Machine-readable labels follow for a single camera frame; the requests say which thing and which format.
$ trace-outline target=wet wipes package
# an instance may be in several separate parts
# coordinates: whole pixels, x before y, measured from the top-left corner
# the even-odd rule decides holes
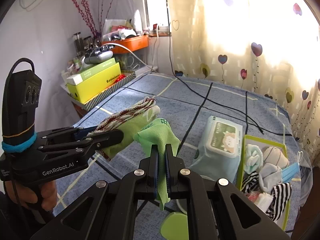
[[[241,142],[242,125],[210,116],[190,169],[213,180],[225,178],[234,182],[241,159]]]

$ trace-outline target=cardboard box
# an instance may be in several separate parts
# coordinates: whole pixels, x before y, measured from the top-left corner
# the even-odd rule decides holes
[[[67,83],[76,86],[76,85],[80,84],[81,82],[87,80],[88,78],[94,76],[95,74],[98,74],[99,72],[113,66],[115,63],[116,63],[116,60],[113,57],[105,62],[97,64],[93,67],[90,67],[88,69],[85,69],[77,74],[74,74],[74,75],[68,77]]]
[[[265,148],[273,146],[279,148],[283,155],[287,158],[287,149],[284,144],[282,143],[277,143],[274,141],[266,140],[263,138],[251,136],[251,135],[245,135],[243,139],[243,144],[242,144],[242,154],[241,154],[241,161],[240,165],[238,168],[238,175],[237,175],[237,182],[236,182],[236,187],[241,190],[241,185],[243,182],[243,176],[244,176],[244,155],[245,155],[245,148],[247,144],[252,144],[252,145],[257,145],[263,152]],[[285,227],[287,225],[288,221],[288,216],[289,216],[289,210],[290,210],[290,200],[288,201],[285,211],[283,212],[282,216],[277,220],[276,224],[284,231]]]
[[[116,63],[76,86],[67,84],[67,87],[74,99],[81,103],[85,103],[107,87],[111,86],[120,74],[121,70],[119,63]]]
[[[81,103],[78,100],[72,98],[70,96],[70,100],[75,103],[77,106],[80,106],[82,109],[86,111],[90,111],[92,108],[94,108],[97,104],[99,104],[101,101],[103,101],[105,98],[107,98],[109,95],[111,95],[113,92],[117,91],[119,88],[123,87],[125,84],[130,82],[131,80],[135,79],[136,75],[134,71],[129,70],[123,70],[121,73],[124,73],[126,77],[119,82],[113,84],[112,86],[106,88],[102,92],[100,92],[98,95],[95,95],[93,98],[90,98],[87,102]]]

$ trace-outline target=blue rubber band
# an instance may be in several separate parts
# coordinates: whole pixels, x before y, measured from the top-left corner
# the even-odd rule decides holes
[[[37,134],[35,132],[28,141],[25,141],[19,145],[12,146],[12,145],[6,144],[5,142],[2,142],[1,143],[2,149],[7,153],[21,153],[24,150],[28,149],[35,142],[36,138],[37,138]]]

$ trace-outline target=blue face mask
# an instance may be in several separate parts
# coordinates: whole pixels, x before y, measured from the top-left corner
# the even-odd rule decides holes
[[[290,166],[284,168],[282,173],[282,183],[290,182],[291,179],[300,171],[299,163],[291,164]]]

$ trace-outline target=blue bed sheet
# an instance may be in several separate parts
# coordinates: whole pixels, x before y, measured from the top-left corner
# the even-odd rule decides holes
[[[191,89],[204,97],[211,84],[207,80],[184,77],[181,77],[181,79]],[[214,102],[245,112],[245,94],[245,90],[213,82],[208,98]],[[145,96],[155,97],[156,104],[161,110],[158,117],[168,120],[173,133],[180,140],[183,139],[196,112],[204,101],[201,96],[194,94],[174,76],[152,73],[137,77],[125,87],[111,94],[74,126],[90,127],[97,125],[110,114],[135,104]],[[290,120],[285,109],[269,98],[247,92],[247,113],[264,129],[264,134],[262,134],[254,125],[254,122],[248,119],[247,134],[285,143],[290,163],[297,162],[299,147],[294,137],[291,136]],[[197,145],[210,115],[242,125],[243,134],[245,134],[246,121],[244,114],[206,101],[201,107],[199,115],[179,152],[179,157],[184,160],[186,167],[192,163]],[[87,170],[57,180],[60,198],[57,207],[54,209],[55,214],[61,212],[97,180],[104,179],[112,182],[122,178],[128,172],[134,171],[138,168],[140,160],[145,158],[145,155],[141,146],[133,142],[126,149],[119,152],[111,162],[107,162],[97,154],[93,157],[94,160],[90,160],[90,167]],[[300,184],[300,173],[298,173],[292,181],[291,206],[286,231],[293,230],[295,224],[299,208]],[[136,218],[134,239],[164,239],[159,233],[161,223],[172,211],[179,211],[175,201],[167,203],[163,212],[160,211],[156,203],[148,202]]]

